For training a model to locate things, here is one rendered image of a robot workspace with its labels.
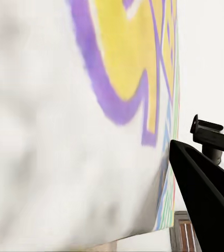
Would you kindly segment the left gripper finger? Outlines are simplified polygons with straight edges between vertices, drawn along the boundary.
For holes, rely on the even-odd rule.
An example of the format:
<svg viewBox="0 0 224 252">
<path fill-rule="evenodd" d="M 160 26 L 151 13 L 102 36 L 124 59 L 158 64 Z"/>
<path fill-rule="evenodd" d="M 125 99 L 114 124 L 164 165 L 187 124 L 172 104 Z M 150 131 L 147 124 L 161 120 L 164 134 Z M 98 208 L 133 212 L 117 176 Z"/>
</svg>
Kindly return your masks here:
<svg viewBox="0 0 224 252">
<path fill-rule="evenodd" d="M 169 161 L 202 252 L 224 252 L 224 169 L 179 140 Z"/>
</svg>

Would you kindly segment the board game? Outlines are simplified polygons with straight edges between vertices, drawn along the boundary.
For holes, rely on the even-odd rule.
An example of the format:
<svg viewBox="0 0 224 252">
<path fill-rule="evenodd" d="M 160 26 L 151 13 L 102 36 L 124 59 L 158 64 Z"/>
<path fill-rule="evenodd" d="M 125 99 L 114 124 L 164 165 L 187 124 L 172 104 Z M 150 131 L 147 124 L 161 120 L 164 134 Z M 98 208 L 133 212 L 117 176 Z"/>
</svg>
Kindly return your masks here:
<svg viewBox="0 0 224 252">
<path fill-rule="evenodd" d="M 0 0 L 0 252 L 174 227 L 177 0 Z"/>
</svg>

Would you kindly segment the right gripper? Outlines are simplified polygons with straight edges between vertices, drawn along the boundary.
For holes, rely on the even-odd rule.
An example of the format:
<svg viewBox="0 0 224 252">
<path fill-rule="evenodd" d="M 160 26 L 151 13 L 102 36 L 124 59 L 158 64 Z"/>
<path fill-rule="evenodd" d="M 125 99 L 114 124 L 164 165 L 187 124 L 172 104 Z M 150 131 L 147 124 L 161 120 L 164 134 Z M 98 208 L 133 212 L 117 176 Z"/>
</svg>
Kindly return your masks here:
<svg viewBox="0 0 224 252">
<path fill-rule="evenodd" d="M 202 153 L 212 161 L 222 157 L 224 152 L 224 135 L 211 130 L 198 127 L 198 114 L 195 115 L 190 133 L 193 141 L 202 144 Z"/>
</svg>

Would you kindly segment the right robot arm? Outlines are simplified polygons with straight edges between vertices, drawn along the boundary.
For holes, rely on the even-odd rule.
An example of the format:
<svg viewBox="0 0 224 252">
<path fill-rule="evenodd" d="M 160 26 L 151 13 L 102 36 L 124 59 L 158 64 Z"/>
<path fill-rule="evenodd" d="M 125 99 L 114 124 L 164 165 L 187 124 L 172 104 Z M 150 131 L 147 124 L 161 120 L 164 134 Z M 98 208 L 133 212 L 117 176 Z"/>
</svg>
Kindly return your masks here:
<svg viewBox="0 0 224 252">
<path fill-rule="evenodd" d="M 224 169 L 221 161 L 224 152 L 224 126 L 204 120 L 198 120 L 195 115 L 191 125 L 190 133 L 193 134 L 193 141 L 202 144 L 202 153 L 213 162 Z M 195 234 L 196 252 L 202 252 L 199 240 Z"/>
</svg>

